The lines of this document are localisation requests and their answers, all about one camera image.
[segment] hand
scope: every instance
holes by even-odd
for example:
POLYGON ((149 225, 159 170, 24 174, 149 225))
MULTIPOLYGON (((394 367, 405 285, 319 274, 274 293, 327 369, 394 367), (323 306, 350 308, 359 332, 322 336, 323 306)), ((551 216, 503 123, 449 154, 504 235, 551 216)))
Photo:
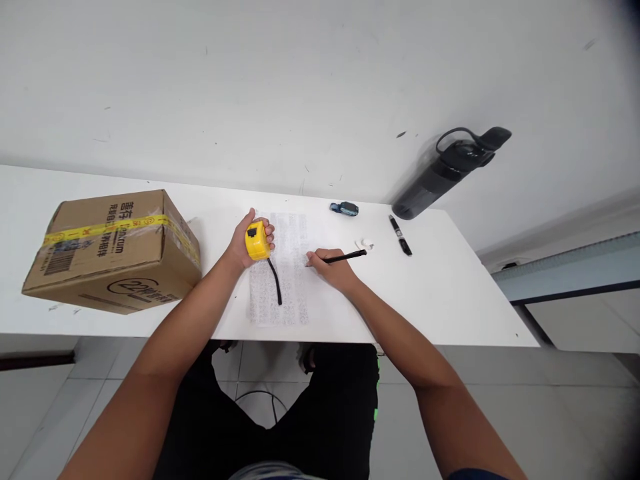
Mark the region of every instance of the hand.
POLYGON ((315 253, 307 252, 307 258, 309 259, 307 266, 314 267, 332 287, 346 295, 361 284, 360 279, 353 270, 351 270, 349 262, 341 260, 335 263, 325 263, 322 260, 325 258, 339 257, 340 255, 344 255, 344 252, 340 249, 318 249, 315 253))
POLYGON ((255 263, 247 253, 247 246, 245 244, 245 234, 250 224, 255 221, 262 220, 262 223, 265 226, 269 248, 271 248, 271 250, 275 248, 275 245, 273 244, 273 231, 275 230, 275 227, 273 225, 270 225, 269 220, 267 220, 266 218, 260 217, 254 220, 254 217, 255 210, 252 208, 249 210, 249 213, 246 214, 242 220, 240 220, 240 223, 235 228, 233 236, 231 238, 231 242, 229 243, 229 246, 227 247, 227 250, 224 254, 228 258, 238 262, 244 269, 249 268, 255 263))

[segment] leg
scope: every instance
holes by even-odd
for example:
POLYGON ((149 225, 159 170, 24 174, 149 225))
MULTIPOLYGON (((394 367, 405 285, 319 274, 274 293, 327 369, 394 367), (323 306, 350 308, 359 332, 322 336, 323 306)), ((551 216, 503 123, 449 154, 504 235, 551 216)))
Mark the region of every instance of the leg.
POLYGON ((262 460, 264 428, 256 425, 218 386, 210 341, 185 375, 175 398, 154 480, 228 479, 262 460))
POLYGON ((375 348, 318 344, 313 360, 308 388, 271 430, 276 459, 321 478, 367 479, 378 403, 375 348))

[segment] black marker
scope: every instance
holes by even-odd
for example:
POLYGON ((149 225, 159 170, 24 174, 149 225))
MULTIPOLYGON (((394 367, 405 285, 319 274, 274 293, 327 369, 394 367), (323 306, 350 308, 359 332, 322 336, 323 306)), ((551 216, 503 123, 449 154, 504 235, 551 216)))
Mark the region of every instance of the black marker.
POLYGON ((389 216, 389 220, 391 220, 391 226, 395 230, 395 234, 398 236, 398 242, 400 242, 400 246, 402 247, 402 251, 406 253, 408 256, 411 256, 411 249, 409 248, 409 244, 402 236, 402 232, 400 231, 400 227, 398 227, 398 223, 395 221, 392 215, 389 216))

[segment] clear packing tape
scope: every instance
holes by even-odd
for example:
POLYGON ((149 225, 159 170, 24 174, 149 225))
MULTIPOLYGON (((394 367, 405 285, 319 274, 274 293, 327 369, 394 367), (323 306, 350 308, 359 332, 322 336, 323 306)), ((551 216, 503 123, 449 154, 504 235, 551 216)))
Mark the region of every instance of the clear packing tape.
POLYGON ((200 268, 199 253, 195 250, 186 234, 182 232, 182 229, 171 218, 169 218, 168 215, 148 215, 146 217, 114 221, 110 222, 110 224, 108 225, 102 223, 100 225, 88 225, 86 227, 78 227, 48 233, 45 235, 45 239, 42 242, 42 247, 69 240, 95 237, 104 233, 115 232, 120 228, 134 230, 145 227, 159 227, 161 225, 165 225, 170 228, 170 230, 178 238, 178 241, 180 242, 182 248, 186 250, 188 256, 196 264, 196 266, 200 268))

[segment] bottle handle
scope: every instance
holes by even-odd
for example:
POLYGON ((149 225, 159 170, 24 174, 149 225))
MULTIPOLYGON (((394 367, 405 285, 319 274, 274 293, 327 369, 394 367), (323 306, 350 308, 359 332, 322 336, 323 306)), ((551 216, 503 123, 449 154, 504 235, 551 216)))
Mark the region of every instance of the bottle handle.
POLYGON ((449 130, 448 132, 446 132, 444 135, 442 135, 442 137, 440 137, 440 138, 438 139, 438 141, 435 143, 435 150, 436 150, 436 152, 438 152, 440 155, 442 155, 442 150, 440 150, 440 149, 438 148, 438 145, 440 144, 440 142, 442 141, 442 139, 443 139, 443 138, 445 138, 446 136, 448 136, 448 135, 450 135, 450 134, 452 134, 453 132, 456 132, 456 131, 464 131, 464 132, 467 132, 468 134, 470 134, 471 138, 472 138, 472 139, 473 139, 473 141, 474 141, 474 142, 476 142, 476 143, 478 142, 478 140, 480 140, 480 137, 478 137, 474 132, 472 132, 472 131, 471 131, 471 130, 469 130, 469 129, 466 129, 466 128, 464 128, 464 127, 454 128, 454 129, 449 130))

